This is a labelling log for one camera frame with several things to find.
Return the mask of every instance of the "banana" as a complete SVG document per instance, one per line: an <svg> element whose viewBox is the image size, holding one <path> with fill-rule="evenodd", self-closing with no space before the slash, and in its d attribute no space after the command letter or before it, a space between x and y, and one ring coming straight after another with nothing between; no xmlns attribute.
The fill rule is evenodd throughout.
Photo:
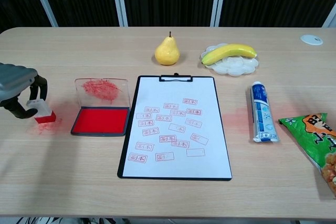
<svg viewBox="0 0 336 224"><path fill-rule="evenodd" d="M202 59L203 65L211 65L223 58L241 55L248 58L255 58L257 52L250 46L244 44L228 44L208 52Z"/></svg>

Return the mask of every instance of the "yellow pear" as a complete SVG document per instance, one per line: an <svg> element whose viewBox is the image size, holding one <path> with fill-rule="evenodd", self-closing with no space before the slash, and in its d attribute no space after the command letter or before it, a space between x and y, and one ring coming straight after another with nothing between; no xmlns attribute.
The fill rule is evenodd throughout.
<svg viewBox="0 0 336 224"><path fill-rule="evenodd" d="M177 48L172 32L166 37L155 50L155 58L162 65L172 65L178 61L180 51Z"/></svg>

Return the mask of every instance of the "white paper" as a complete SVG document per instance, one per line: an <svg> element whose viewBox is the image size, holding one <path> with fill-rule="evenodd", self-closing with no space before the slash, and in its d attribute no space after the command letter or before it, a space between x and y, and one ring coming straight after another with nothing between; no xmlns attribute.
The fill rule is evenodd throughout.
<svg viewBox="0 0 336 224"><path fill-rule="evenodd" d="M232 177L212 78L140 79L123 176Z"/></svg>

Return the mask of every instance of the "snack bag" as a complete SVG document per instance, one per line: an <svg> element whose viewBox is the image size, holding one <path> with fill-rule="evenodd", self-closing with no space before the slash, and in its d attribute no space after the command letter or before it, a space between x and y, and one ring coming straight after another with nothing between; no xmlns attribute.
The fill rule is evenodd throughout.
<svg viewBox="0 0 336 224"><path fill-rule="evenodd" d="M336 131L324 122L326 113L279 119L309 157L336 196Z"/></svg>

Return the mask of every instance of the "black clipboard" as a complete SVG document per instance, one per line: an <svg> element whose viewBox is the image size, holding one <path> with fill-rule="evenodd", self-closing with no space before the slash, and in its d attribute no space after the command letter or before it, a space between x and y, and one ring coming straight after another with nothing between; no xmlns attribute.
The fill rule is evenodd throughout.
<svg viewBox="0 0 336 224"><path fill-rule="evenodd" d="M167 177L156 177L156 176L124 176L124 167L125 167L125 162L127 160L127 153L128 153L128 148L129 148L129 142L130 142L130 135L131 135L131 130L132 127L135 126L133 125L133 119L134 119L134 114L135 114L135 107L137 104L137 99L138 99L138 93L139 93L139 86L140 86L140 80L141 78L158 78L159 82L193 82L195 78L211 78L213 80L214 84L214 89L215 89L215 94L216 94L216 102L217 102L217 107L218 111L220 114L220 108L219 108L219 103L218 103L218 96L217 96L217 90L216 90L216 85L215 85L215 80L213 77L210 76L190 76L190 75L179 75L178 73L175 73L174 75L161 75L161 76L138 76L137 84L135 87L135 93L134 93L134 98L132 102L132 109L130 112L129 116L129 122L127 125L126 129L126 134L125 134L125 140L124 140L124 145L122 148L122 153L120 157L120 163L118 167L118 177L119 178L135 178L135 179L162 179L162 180L219 180L219 181L229 181L232 179L232 173L231 173L231 168L230 168L230 163L229 163L229 158L228 158L228 151L227 151L227 145L225 143L225 154L227 155L228 159L228 166L230 170L230 176L228 177L223 177L223 178L216 178L216 177L172 177L172 176L167 176ZM224 133L224 128L223 128L223 121L222 117L220 116L220 124L222 126L222 131L223 131L223 137L225 140L225 133Z"/></svg>

